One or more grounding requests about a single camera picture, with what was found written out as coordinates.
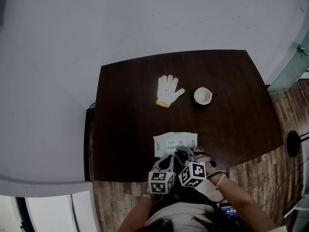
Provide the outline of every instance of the white shirt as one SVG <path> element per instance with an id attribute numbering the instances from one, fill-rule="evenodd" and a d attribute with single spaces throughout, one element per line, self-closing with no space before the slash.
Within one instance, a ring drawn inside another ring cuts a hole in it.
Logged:
<path id="1" fill-rule="evenodd" d="M 157 219 L 163 218 L 172 220 L 174 231 L 205 232 L 207 231 L 206 228 L 199 222 L 192 219 L 193 217 L 197 217 L 204 221 L 209 221 L 206 217 L 203 216 L 205 210 L 213 211 L 213 208 L 206 204 L 182 202 L 175 203 L 154 213 L 154 215 L 146 222 L 146 225 L 153 223 Z M 287 230 L 286 227 L 283 226 L 272 230 L 271 232 L 287 232 Z"/>

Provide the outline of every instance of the white cup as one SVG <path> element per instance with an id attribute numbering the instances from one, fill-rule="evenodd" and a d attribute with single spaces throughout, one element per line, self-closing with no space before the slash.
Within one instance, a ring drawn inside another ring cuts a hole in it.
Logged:
<path id="1" fill-rule="evenodd" d="M 212 93 L 205 87 L 200 87 L 194 92 L 194 100 L 201 105 L 207 105 L 211 102 Z"/>

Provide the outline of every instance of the wristband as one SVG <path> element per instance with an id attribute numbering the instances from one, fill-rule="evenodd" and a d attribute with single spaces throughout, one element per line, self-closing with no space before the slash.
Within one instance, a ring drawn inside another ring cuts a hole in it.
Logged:
<path id="1" fill-rule="evenodd" d="M 218 182 L 217 182 L 217 184 L 216 184 L 216 190 L 218 190 L 219 189 L 219 186 L 220 186 L 220 184 L 221 184 L 221 182 L 223 181 L 223 179 L 225 178 L 225 174 L 223 174 L 221 177 L 220 177 L 220 179 L 218 180 Z"/>

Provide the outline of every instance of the wooden floor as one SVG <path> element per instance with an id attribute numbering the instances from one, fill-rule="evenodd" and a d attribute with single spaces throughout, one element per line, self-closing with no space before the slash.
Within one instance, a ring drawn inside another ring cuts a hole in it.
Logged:
<path id="1" fill-rule="evenodd" d="M 309 81 L 297 82 L 288 92 L 271 96 L 285 139 L 291 130 L 304 134 L 309 131 Z M 90 178 L 92 178 L 92 135 L 90 130 Z M 303 185 L 303 156 L 290 158 L 283 145 L 261 157 L 232 167 L 230 178 L 246 189 L 277 223 L 301 197 Z M 128 212 L 138 202 L 145 183 L 93 181 L 94 196 L 101 230 L 117 231 Z M 211 200 L 219 201 L 222 195 L 205 181 L 198 190 Z"/>

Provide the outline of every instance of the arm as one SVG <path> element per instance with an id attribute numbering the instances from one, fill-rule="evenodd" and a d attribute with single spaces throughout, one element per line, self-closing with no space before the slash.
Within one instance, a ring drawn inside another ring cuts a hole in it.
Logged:
<path id="1" fill-rule="evenodd" d="M 133 232 L 145 226 L 153 204 L 152 199 L 142 196 L 138 204 L 126 216 L 118 232 Z"/>
<path id="2" fill-rule="evenodd" d="M 205 168 L 207 174 L 216 171 L 209 162 L 205 163 Z M 218 174 L 209 178 L 209 180 L 216 185 L 221 175 Z M 278 228 L 253 197 L 235 182 L 224 178 L 219 186 L 219 191 L 237 210 L 242 222 L 250 231 L 267 232 Z"/>

